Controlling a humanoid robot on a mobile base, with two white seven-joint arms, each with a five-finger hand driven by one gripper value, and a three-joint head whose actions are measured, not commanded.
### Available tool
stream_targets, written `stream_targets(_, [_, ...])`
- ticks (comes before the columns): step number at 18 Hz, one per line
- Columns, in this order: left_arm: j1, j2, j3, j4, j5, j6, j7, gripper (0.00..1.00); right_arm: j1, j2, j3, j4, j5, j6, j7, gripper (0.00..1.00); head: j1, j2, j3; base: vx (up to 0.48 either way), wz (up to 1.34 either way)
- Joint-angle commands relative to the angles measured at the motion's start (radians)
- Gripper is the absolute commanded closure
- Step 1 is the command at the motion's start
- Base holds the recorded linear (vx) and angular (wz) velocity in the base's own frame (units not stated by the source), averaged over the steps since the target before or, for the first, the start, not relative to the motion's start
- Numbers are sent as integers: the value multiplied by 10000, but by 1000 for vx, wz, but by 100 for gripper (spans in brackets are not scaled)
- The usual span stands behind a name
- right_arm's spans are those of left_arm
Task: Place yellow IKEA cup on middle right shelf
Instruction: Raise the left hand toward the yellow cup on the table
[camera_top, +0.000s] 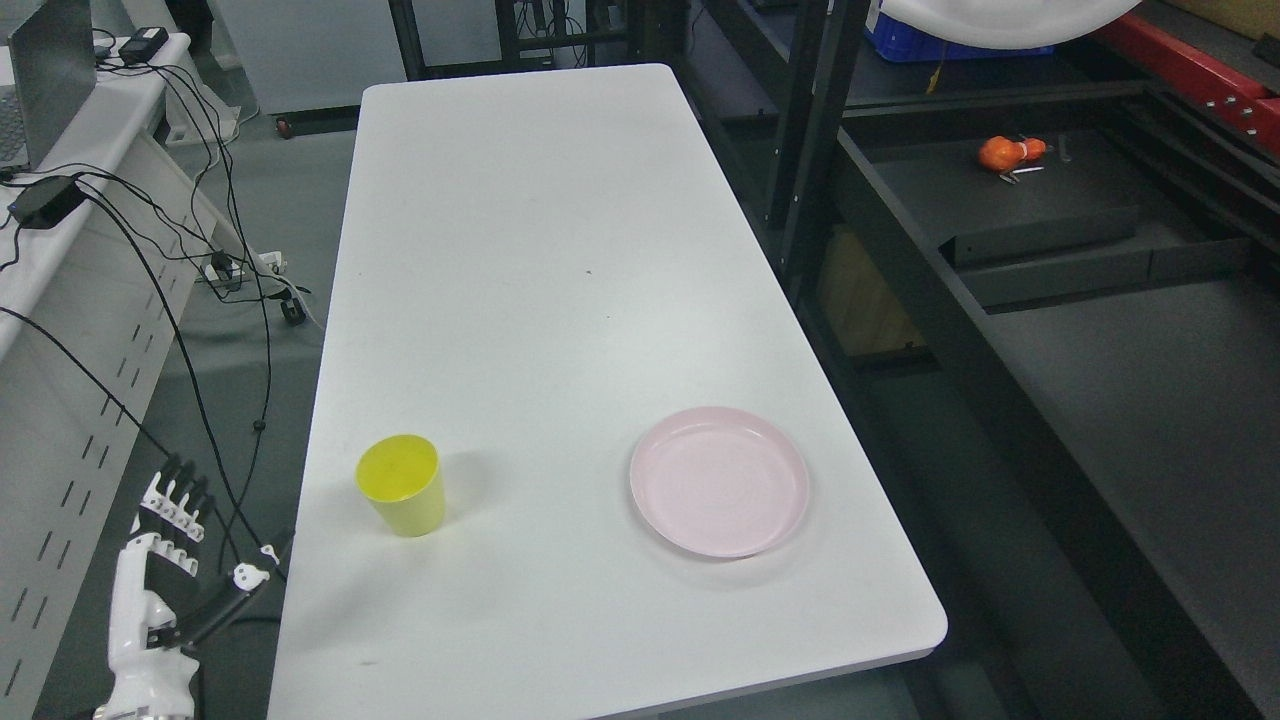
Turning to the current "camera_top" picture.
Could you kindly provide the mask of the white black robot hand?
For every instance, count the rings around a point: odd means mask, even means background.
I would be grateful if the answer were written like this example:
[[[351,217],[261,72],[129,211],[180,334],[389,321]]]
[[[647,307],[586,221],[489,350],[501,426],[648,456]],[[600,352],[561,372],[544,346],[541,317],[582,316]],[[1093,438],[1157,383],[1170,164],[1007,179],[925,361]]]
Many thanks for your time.
[[[170,456],[152,474],[115,564],[108,624],[111,693],[95,719],[197,719],[196,651],[229,626],[273,578],[283,578],[287,528],[198,598],[200,555],[215,511],[205,477]]]

